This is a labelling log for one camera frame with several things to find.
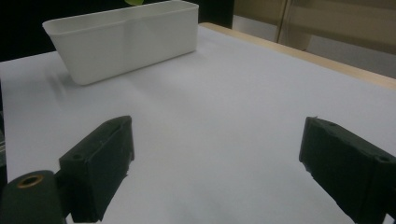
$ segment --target green object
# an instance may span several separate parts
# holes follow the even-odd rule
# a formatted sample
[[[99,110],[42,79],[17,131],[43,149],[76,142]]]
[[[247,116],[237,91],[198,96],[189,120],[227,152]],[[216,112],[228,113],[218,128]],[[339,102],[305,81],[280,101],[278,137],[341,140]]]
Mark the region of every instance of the green object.
[[[125,0],[131,6],[140,6],[143,4],[144,0]]]

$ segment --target white plastic bin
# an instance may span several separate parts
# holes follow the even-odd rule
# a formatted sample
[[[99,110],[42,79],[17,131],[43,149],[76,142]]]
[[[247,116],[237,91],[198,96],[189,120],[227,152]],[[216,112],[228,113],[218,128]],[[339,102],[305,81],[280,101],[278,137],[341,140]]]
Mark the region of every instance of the white plastic bin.
[[[194,51],[198,5],[167,1],[45,21],[43,27],[79,85]]]

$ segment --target dark background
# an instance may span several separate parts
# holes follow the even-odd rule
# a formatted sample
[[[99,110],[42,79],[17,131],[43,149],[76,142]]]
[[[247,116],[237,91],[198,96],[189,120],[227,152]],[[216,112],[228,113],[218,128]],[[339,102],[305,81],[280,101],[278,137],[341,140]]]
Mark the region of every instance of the dark background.
[[[145,0],[145,4],[163,0]],[[231,28],[233,0],[187,0],[200,6],[199,22]],[[44,21],[129,7],[124,0],[0,1],[0,62],[54,51]]]

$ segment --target storage box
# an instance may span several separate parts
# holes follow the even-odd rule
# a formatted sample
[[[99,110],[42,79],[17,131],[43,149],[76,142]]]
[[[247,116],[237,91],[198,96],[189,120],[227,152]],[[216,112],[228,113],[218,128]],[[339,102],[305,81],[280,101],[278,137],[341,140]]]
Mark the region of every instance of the storage box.
[[[194,51],[198,5],[167,1],[45,21],[73,78],[86,85]]]

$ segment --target white table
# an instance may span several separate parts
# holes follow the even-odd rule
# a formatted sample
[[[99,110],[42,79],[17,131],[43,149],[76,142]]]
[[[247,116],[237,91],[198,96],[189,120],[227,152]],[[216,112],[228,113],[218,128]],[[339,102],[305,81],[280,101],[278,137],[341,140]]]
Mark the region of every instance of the white table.
[[[9,180],[58,171],[99,124],[133,117],[135,161],[103,223],[352,223],[298,161],[308,116],[396,155],[395,90],[202,26],[195,52],[90,86],[56,52],[0,78]]]

